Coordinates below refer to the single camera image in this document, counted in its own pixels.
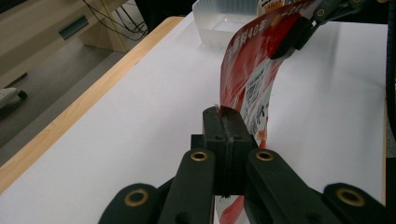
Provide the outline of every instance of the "white plastic container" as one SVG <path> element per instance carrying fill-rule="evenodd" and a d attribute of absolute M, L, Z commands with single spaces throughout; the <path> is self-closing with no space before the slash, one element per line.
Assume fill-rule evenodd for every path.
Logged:
<path fill-rule="evenodd" d="M 226 48 L 233 35 L 257 15 L 258 0 L 198 0 L 192 14 L 204 44 Z"/>

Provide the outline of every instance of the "wooden trim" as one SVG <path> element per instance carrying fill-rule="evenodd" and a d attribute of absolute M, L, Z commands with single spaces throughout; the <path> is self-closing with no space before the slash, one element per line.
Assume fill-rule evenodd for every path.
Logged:
<path fill-rule="evenodd" d="M 107 91 L 138 63 L 183 18 L 171 17 L 161 23 L 73 104 L 0 167 L 0 194 L 38 160 L 72 125 L 74 125 Z"/>

